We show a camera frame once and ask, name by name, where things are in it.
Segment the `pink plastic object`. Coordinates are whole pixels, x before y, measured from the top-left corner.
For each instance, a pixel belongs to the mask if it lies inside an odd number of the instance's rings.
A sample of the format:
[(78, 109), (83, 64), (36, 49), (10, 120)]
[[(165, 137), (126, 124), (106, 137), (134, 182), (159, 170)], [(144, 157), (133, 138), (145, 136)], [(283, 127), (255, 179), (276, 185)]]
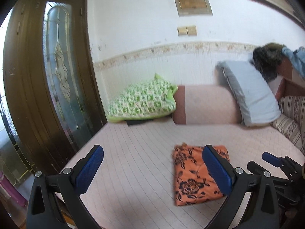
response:
[(10, 197), (21, 207), (26, 207), (27, 200), (25, 197), (17, 191), (17, 189), (10, 183), (8, 178), (1, 172), (1, 187), (10, 195)]

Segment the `wooden headboard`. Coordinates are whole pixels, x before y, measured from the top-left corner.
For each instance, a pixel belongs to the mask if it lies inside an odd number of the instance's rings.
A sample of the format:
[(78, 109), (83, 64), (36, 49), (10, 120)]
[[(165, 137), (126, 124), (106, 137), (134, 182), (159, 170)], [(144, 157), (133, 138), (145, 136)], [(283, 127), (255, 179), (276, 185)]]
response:
[(292, 63), (286, 57), (277, 67), (280, 81), (275, 98), (279, 101), (284, 96), (304, 96), (304, 79), (293, 68)]

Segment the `beige striped pillow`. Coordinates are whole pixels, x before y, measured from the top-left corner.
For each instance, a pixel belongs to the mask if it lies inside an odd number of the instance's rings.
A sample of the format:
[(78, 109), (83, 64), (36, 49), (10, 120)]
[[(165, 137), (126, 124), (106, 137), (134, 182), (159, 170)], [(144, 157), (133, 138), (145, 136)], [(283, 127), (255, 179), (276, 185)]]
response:
[(285, 96), (279, 100), (281, 116), (271, 123), (304, 155), (304, 96)]

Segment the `brown wooden glass door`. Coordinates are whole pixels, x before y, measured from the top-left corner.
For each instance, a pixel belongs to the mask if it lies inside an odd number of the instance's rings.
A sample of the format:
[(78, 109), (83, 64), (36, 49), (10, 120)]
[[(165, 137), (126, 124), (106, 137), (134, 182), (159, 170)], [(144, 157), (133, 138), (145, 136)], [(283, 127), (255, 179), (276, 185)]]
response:
[(2, 0), (3, 79), (19, 148), (57, 174), (106, 124), (89, 47), (87, 0)]

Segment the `dark fur trimmed jacket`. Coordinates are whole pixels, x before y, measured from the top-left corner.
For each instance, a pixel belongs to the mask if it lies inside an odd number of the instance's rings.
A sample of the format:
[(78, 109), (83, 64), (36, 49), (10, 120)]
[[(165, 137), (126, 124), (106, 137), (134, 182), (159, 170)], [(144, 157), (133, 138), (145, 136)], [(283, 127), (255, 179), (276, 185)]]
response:
[(292, 68), (304, 79), (304, 47), (292, 51), (285, 45), (269, 43), (254, 49), (250, 63), (269, 83), (278, 76), (279, 67), (285, 57), (291, 62)]

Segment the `green white patterned blanket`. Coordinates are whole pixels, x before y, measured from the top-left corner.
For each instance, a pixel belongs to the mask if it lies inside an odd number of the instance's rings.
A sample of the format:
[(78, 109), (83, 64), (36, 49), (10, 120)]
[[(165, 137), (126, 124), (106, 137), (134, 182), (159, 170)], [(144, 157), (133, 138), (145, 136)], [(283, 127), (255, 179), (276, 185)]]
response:
[(109, 122), (148, 120), (168, 116), (176, 110), (175, 93), (178, 86), (156, 74), (147, 82), (129, 85), (110, 102)]

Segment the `orange black floral garment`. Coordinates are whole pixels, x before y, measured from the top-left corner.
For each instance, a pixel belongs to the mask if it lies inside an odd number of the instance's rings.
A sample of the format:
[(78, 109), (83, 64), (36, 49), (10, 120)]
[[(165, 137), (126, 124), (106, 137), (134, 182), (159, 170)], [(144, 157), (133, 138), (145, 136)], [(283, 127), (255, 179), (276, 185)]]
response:
[(176, 206), (187, 206), (218, 200), (224, 197), (203, 161), (202, 146), (185, 143), (173, 151), (174, 201)]

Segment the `light grey pillow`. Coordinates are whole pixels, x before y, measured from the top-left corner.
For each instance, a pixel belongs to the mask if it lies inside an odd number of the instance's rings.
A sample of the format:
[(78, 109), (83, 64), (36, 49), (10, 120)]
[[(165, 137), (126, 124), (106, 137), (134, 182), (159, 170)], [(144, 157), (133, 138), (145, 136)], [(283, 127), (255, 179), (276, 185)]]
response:
[(261, 73), (249, 61), (224, 60), (217, 63), (240, 108), (247, 127), (265, 126), (277, 120), (278, 102)]

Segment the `golden wall switch plate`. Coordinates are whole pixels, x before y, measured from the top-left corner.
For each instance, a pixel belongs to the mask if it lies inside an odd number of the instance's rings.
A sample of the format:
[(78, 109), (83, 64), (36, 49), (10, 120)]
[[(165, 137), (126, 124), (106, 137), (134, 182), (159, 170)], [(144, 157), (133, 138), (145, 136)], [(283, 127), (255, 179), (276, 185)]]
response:
[(192, 26), (182, 26), (177, 28), (178, 36), (197, 36), (197, 27)]

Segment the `pink bolster cushion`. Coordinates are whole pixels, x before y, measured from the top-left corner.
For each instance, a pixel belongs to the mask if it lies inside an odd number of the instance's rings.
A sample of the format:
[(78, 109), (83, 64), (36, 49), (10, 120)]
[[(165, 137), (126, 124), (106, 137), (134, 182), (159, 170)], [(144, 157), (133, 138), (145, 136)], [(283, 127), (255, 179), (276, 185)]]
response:
[(242, 121), (231, 90), (220, 85), (180, 85), (174, 99), (172, 118), (178, 125), (230, 125)]

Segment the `framed wall panel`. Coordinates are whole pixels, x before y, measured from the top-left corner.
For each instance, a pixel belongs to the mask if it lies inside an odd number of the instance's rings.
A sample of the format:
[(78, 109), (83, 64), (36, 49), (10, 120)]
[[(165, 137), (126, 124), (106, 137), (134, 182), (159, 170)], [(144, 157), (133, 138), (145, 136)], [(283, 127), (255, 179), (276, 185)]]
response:
[(213, 15), (209, 0), (174, 0), (180, 17)]

